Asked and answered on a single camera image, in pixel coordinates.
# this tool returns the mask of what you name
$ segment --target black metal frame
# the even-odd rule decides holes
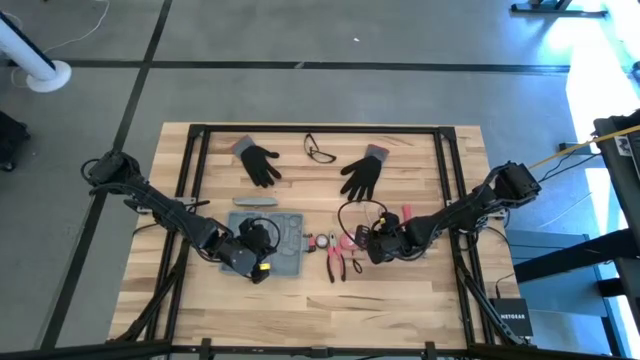
[[[586,11],[582,8],[568,9],[572,0],[537,0],[537,3],[516,3],[511,5],[513,13],[556,14],[568,16],[604,16],[606,10]]]
[[[205,125],[194,124],[189,128],[185,152],[182,159],[176,196],[184,196],[189,166],[191,164],[192,153],[198,137],[202,136],[199,157],[196,165],[196,172],[193,180],[191,196],[198,198],[204,175],[207,150],[210,144],[210,137],[215,132],[299,132],[299,133],[375,133],[375,134],[425,134],[433,135],[436,150],[436,159],[440,182],[444,198],[444,205],[447,206],[451,197],[449,188],[449,178],[445,163],[444,147],[442,137],[450,143],[453,170],[456,179],[456,187],[459,196],[466,194],[464,176],[462,174],[462,164],[458,152],[455,128],[453,127],[397,127],[397,126],[309,126],[309,125]],[[189,255],[190,243],[183,240],[179,249],[176,262],[170,270],[171,255],[175,243],[175,233],[169,232],[165,238],[165,245],[161,256],[156,280],[154,297],[149,301],[140,317],[134,321],[132,327],[122,336],[105,344],[89,345],[79,347],[41,349],[35,351],[23,351],[17,353],[0,354],[0,360],[4,359],[138,359],[141,357],[151,357],[157,355],[168,355],[171,353],[199,354],[200,359],[210,360],[216,354],[263,354],[263,355],[303,355],[311,358],[328,358],[331,356],[419,356],[424,360],[436,360],[437,357],[473,357],[491,359],[607,359],[607,356],[589,356],[575,353],[564,353],[549,350],[538,350],[522,346],[499,346],[494,345],[493,330],[484,313],[482,314],[482,327],[485,342],[477,343],[473,322],[471,319],[470,303],[467,289],[461,279],[456,276],[457,290],[460,302],[461,320],[463,331],[467,343],[467,349],[436,350],[433,342],[425,342],[424,347],[415,349],[384,349],[384,348],[334,348],[334,347],[260,347],[260,346],[212,346],[209,338],[202,339],[199,345],[174,346],[173,338],[175,326],[180,307],[182,285],[186,272],[187,258]],[[462,252],[458,243],[460,233],[450,234],[451,251],[456,268],[466,269]],[[469,260],[473,277],[484,291],[482,282],[482,271],[479,263],[479,256],[475,248],[469,251]],[[169,305],[168,319],[164,331],[163,339],[156,340],[157,322],[162,299],[173,287],[171,302]],[[146,326],[147,332],[144,341],[136,341]]]
[[[188,169],[191,163],[192,153],[194,151],[195,142],[198,136],[202,136],[200,144],[198,162],[196,165],[196,172],[193,180],[193,187],[191,190],[191,197],[196,199],[200,195],[200,188],[202,184],[202,178],[204,175],[204,165],[207,158],[207,149],[210,143],[210,137],[212,133],[217,132],[295,132],[295,133],[377,133],[377,134],[425,134],[433,135],[434,144],[436,150],[436,159],[438,163],[438,171],[440,173],[440,181],[442,186],[442,192],[444,197],[444,206],[452,201],[451,191],[449,189],[449,178],[447,175],[447,166],[445,163],[444,148],[442,145],[442,137],[444,136],[451,145],[451,155],[455,173],[456,184],[458,188],[459,196],[466,194],[464,177],[462,175],[462,164],[460,162],[460,156],[458,153],[458,145],[456,141],[455,128],[453,127],[396,127],[396,126],[377,126],[377,127],[365,127],[365,126],[312,126],[312,125],[205,125],[195,124],[189,128],[187,143],[185,146],[185,153],[180,168],[180,176],[178,178],[178,186],[176,188],[175,196],[184,196],[186,188],[186,181],[188,178]],[[165,239],[165,247],[162,252],[162,259],[160,268],[158,271],[158,279],[156,280],[156,295],[160,294],[160,290],[163,288],[164,279],[169,270],[171,253],[173,250],[175,233],[168,233]],[[452,254],[454,264],[456,266],[464,266],[459,264],[458,259],[462,259],[462,252],[458,244],[459,234],[452,234]],[[180,247],[180,253],[176,263],[184,264],[186,267],[186,258],[189,253],[189,242],[184,240]],[[479,264],[479,257],[477,250],[473,248],[470,252],[470,264],[472,267],[474,278],[482,279],[482,272]],[[180,296],[182,293],[182,284],[184,280],[184,268],[178,269],[178,278],[173,285],[173,294],[171,297],[171,303],[169,305],[167,324],[164,329],[164,339],[173,341],[175,334],[175,325],[179,310]],[[465,340],[467,346],[475,343],[475,334],[473,332],[473,322],[471,319],[470,303],[467,294],[467,289],[461,280],[456,277],[458,285],[458,296],[460,299],[460,309],[462,314],[462,322],[465,333]],[[159,307],[156,307],[149,320],[149,326],[145,334],[145,340],[149,341],[155,338],[156,327],[159,315]],[[484,314],[482,314],[483,333],[485,339],[489,339],[490,344],[494,343],[494,338],[490,324],[488,323]],[[173,347],[173,352],[187,352],[193,353],[201,351],[203,346],[183,346]],[[311,357],[329,357],[334,355],[396,355],[396,356],[422,356],[425,357],[428,353],[428,349],[435,349],[433,343],[425,343],[425,347],[422,349],[354,349],[354,348],[300,348],[300,347],[211,347],[209,350],[211,354],[221,353],[224,351],[231,351],[232,353],[252,353],[256,352],[262,354],[295,354],[295,355],[308,355]],[[447,350],[437,351],[438,356],[465,356],[467,350]]]

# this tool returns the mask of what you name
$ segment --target gray floor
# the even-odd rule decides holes
[[[598,19],[511,17],[509,4],[180,0],[173,3],[156,59],[566,65],[581,41],[580,30],[607,28]],[[50,55],[141,60],[161,5],[162,0],[111,0],[100,29]],[[0,0],[0,8],[19,16],[25,33],[43,49],[86,33],[104,6]],[[79,165],[110,148],[136,74],[75,68],[65,88],[37,95],[11,87],[8,70],[2,72],[0,109],[27,123],[34,138],[18,169],[0,174],[0,351],[39,342],[89,206]],[[17,79],[22,83],[24,75]],[[557,143],[576,140],[567,80],[566,74],[153,69],[125,150],[147,174],[165,121],[473,124],[482,126],[491,165],[531,164],[553,153]],[[593,160],[588,166],[603,164]],[[510,227],[535,231],[588,192],[584,172],[568,172],[549,181],[538,201],[514,212]],[[104,341],[134,215],[121,199],[108,200],[59,345]],[[593,205],[585,201],[544,231],[594,234],[595,223]],[[604,352],[596,342],[587,346],[575,337],[551,335],[549,329],[574,331],[572,318],[533,316],[546,334],[538,340],[541,347]]]

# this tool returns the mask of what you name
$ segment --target wooden table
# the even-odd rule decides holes
[[[167,195],[175,192],[189,125],[165,123],[160,135],[150,180]],[[470,190],[489,171],[482,134],[475,126],[459,126],[456,132]],[[317,134],[314,137],[320,149],[338,157],[333,164],[321,165],[303,152],[303,133],[250,134],[258,145],[281,154],[269,161],[282,173],[282,180],[262,189],[253,185],[240,160],[231,153],[231,146],[243,135],[212,134],[200,194],[201,200],[211,200],[211,204],[199,208],[198,214],[226,222],[229,211],[240,210],[232,204],[233,197],[272,196],[279,206],[270,210],[304,214],[305,232],[340,234],[336,211],[346,200],[339,189],[347,179],[340,175],[340,169],[360,159],[370,143],[390,150],[376,185],[376,200],[397,214],[402,214],[403,204],[410,204],[414,216],[443,207],[432,136]],[[448,146],[445,156],[451,189],[456,193]],[[190,174],[195,172],[196,160],[197,153],[192,157]],[[373,218],[377,208],[369,204],[367,211]],[[343,221],[348,228],[366,223],[363,206],[346,208]],[[138,225],[151,222],[150,216],[141,216]],[[497,222],[491,225],[503,230]],[[126,330],[151,298],[164,237],[163,229],[153,227],[133,238],[110,337]],[[485,231],[477,248],[491,296],[496,280],[513,272],[509,247],[498,235]],[[203,337],[210,337],[215,345],[237,346],[423,348],[425,341],[433,341],[439,349],[466,348],[446,232],[425,258],[414,262],[373,265],[364,253],[357,254],[364,272],[356,274],[348,261],[347,282],[335,284],[328,281],[323,250],[305,255],[300,278],[272,276],[259,285],[222,274],[218,265],[206,263],[190,251],[175,344],[199,344]],[[500,290],[504,297],[517,297],[514,277],[501,281]],[[482,341],[479,310],[471,295],[469,298],[475,336]],[[161,310],[161,329],[166,323],[167,304],[165,301]]]

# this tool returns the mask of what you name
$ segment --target wire cutters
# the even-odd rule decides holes
[[[344,282],[347,281],[346,267],[344,265],[344,256],[342,256],[342,248],[336,240],[334,233],[329,233],[329,249],[327,255],[327,272],[329,273],[329,281],[333,284],[336,279],[333,276],[332,265],[334,261],[332,259],[338,259],[338,265],[340,266],[340,279]]]

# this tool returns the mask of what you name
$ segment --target gray foam organizer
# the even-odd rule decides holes
[[[232,211],[229,213],[227,226],[234,234],[240,234],[239,226],[247,218],[264,217],[278,225],[280,229],[280,245],[275,254],[269,256],[265,262],[271,264],[271,275],[282,277],[295,277],[300,275],[302,268],[302,256],[307,249],[302,241],[302,226],[304,218],[300,213],[265,213],[260,211]],[[271,244],[275,245],[278,240],[278,233],[273,225],[266,221],[258,221],[269,231]],[[228,274],[238,275],[227,265],[222,264],[220,271]]]

